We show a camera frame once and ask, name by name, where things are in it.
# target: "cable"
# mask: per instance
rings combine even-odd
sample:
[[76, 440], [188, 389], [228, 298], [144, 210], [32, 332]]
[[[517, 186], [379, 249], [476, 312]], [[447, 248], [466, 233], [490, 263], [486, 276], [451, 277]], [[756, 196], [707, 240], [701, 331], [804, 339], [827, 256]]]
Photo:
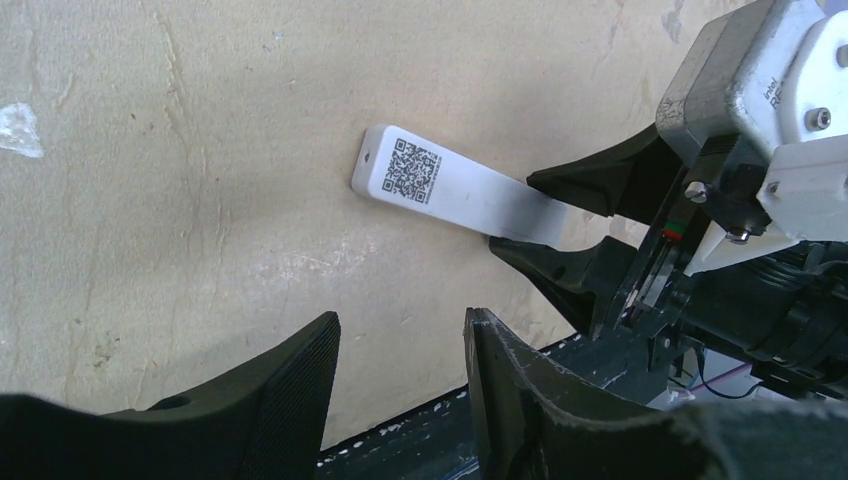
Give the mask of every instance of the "cable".
[[756, 384], [754, 384], [754, 386], [752, 386], [750, 389], [748, 389], [747, 392], [745, 392], [742, 395], [727, 395], [727, 394], [718, 392], [715, 389], [713, 389], [713, 387], [710, 386], [710, 384], [707, 381], [707, 377], [704, 376], [704, 364], [706, 363], [706, 359], [704, 358], [704, 350], [703, 349], [695, 350], [695, 358], [698, 360], [698, 374], [701, 376], [701, 385], [703, 385], [704, 388], [706, 388], [710, 393], [712, 393], [713, 395], [715, 395], [719, 398], [725, 398], [727, 400], [740, 400], [740, 399], [743, 399], [745, 397], [751, 396], [752, 393], [754, 393], [755, 391], [757, 391], [758, 388], [763, 386], [763, 382], [756, 383]]

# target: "beige wall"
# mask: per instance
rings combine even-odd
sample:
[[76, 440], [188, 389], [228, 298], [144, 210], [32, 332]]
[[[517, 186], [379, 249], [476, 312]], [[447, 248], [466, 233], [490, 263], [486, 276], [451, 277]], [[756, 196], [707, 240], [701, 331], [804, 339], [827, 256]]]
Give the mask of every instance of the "beige wall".
[[0, 0], [44, 150], [0, 150], [0, 390], [146, 408], [336, 310], [329, 445], [464, 383], [467, 306], [567, 335], [479, 235], [353, 194], [364, 130], [523, 178], [650, 123], [740, 3]]

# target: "white 3d-printed part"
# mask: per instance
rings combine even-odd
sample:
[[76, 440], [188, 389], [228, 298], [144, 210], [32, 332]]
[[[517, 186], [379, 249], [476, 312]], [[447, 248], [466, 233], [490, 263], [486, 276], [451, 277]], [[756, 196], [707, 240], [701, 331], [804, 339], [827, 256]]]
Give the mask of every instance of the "white 3d-printed part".
[[351, 180], [365, 197], [486, 235], [558, 247], [568, 207], [537, 190], [393, 125], [377, 125]]
[[778, 147], [757, 199], [788, 238], [848, 241], [848, 135]]
[[[783, 143], [799, 143], [848, 134], [848, 11], [810, 28], [783, 82], [779, 113]], [[830, 125], [810, 128], [808, 114], [830, 111]]]

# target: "purple wire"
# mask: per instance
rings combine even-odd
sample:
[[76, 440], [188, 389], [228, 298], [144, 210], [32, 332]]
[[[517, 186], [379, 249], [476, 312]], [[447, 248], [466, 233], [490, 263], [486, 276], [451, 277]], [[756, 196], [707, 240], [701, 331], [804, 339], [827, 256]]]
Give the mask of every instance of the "purple wire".
[[709, 380], [702, 378], [701, 383], [698, 386], [689, 389], [689, 391], [692, 392], [692, 393], [697, 393], [701, 390], [706, 390], [706, 388], [707, 388], [706, 384], [707, 383], [709, 383], [711, 387], [715, 387], [716, 382], [720, 382], [722, 380], [726, 380], [728, 378], [735, 377], [735, 376], [739, 375], [740, 373], [744, 372], [745, 370], [747, 370], [749, 368], [751, 368], [750, 364], [743, 363], [742, 365], [739, 365], [738, 367], [733, 368], [731, 370], [728, 370], [728, 371], [722, 373], [721, 375], [719, 375], [717, 377], [713, 377]]

